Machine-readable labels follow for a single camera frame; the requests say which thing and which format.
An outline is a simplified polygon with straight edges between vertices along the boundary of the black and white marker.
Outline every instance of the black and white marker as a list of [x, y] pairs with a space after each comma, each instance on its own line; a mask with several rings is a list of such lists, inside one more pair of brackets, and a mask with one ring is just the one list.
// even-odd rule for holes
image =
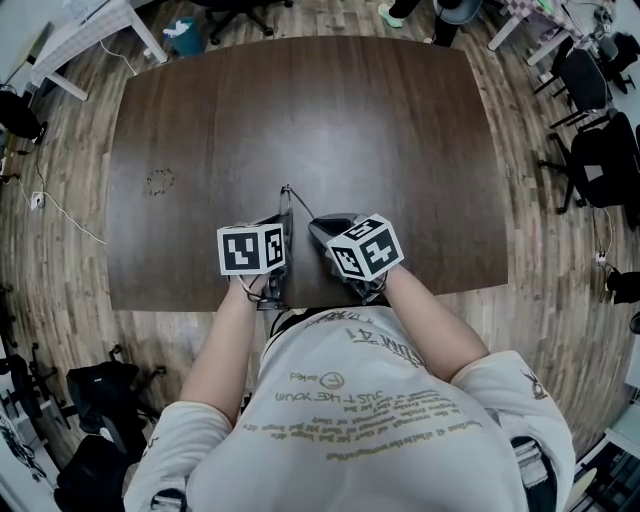
[[282, 224], [258, 224], [218, 229], [222, 275], [266, 274], [285, 264]]
[[327, 243], [343, 277], [373, 281], [404, 259], [393, 226], [375, 214]]

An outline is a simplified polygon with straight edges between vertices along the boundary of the sleeve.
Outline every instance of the sleeve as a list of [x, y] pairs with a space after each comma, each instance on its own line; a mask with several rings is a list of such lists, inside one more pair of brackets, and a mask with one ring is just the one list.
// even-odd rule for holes
[[575, 453], [571, 432], [553, 399], [517, 352], [491, 354], [465, 366], [451, 384], [495, 413], [509, 439], [531, 437], [549, 457], [557, 480], [556, 510], [571, 487]]
[[207, 404], [176, 402], [167, 407], [125, 494], [126, 512], [149, 510], [151, 499], [164, 489], [186, 494], [191, 472], [231, 430], [226, 416]]

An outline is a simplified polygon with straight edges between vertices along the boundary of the black chair backrest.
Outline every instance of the black chair backrest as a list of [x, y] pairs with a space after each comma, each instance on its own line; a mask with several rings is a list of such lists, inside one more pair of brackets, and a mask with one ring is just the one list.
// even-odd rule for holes
[[571, 51], [571, 48], [573, 48], [573, 39], [570, 37], [567, 37], [562, 41], [562, 43], [560, 43], [558, 53], [556, 53], [556, 56], [553, 59], [553, 64], [551, 64], [551, 74], [553, 76], [560, 76], [560, 66], [562, 66], [564, 61], [567, 59], [567, 55]]
[[[627, 204], [640, 193], [640, 152], [627, 116], [618, 112], [602, 129], [578, 133], [571, 144], [576, 188], [596, 208]], [[586, 166], [601, 168], [589, 176]]]
[[113, 443], [85, 437], [58, 475], [56, 504], [62, 512], [123, 512], [122, 485], [130, 465]]
[[626, 176], [629, 180], [639, 179], [640, 151], [629, 118], [623, 112], [618, 112], [602, 129], [602, 135], [602, 145], [609, 154], [603, 165], [604, 172]]
[[598, 110], [607, 104], [607, 82], [586, 50], [573, 50], [560, 66], [560, 76], [578, 110]]
[[613, 42], [618, 47], [618, 55], [611, 61], [611, 69], [621, 73], [638, 60], [640, 45], [636, 38], [629, 34], [616, 34]]
[[137, 366], [117, 361], [67, 373], [69, 394], [82, 430], [99, 434], [106, 428], [118, 449], [132, 460], [140, 459], [146, 445], [144, 421], [138, 417], [137, 396], [131, 391], [137, 373]]

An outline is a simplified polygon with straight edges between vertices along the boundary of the power strip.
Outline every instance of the power strip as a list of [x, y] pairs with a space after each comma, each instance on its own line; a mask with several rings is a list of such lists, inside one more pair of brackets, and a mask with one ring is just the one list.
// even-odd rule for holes
[[30, 207], [31, 211], [36, 208], [44, 208], [44, 195], [42, 192], [34, 192], [31, 194]]

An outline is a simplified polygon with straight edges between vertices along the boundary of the dark brown tabletop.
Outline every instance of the dark brown tabletop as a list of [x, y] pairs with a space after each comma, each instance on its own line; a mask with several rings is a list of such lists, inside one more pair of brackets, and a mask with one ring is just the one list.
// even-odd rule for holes
[[[464, 53], [367, 37], [245, 44], [130, 79], [111, 155], [114, 309], [214, 311], [216, 230], [277, 212], [379, 213], [434, 293], [507, 282], [497, 163]], [[292, 307], [357, 301], [310, 245], [294, 201]]]

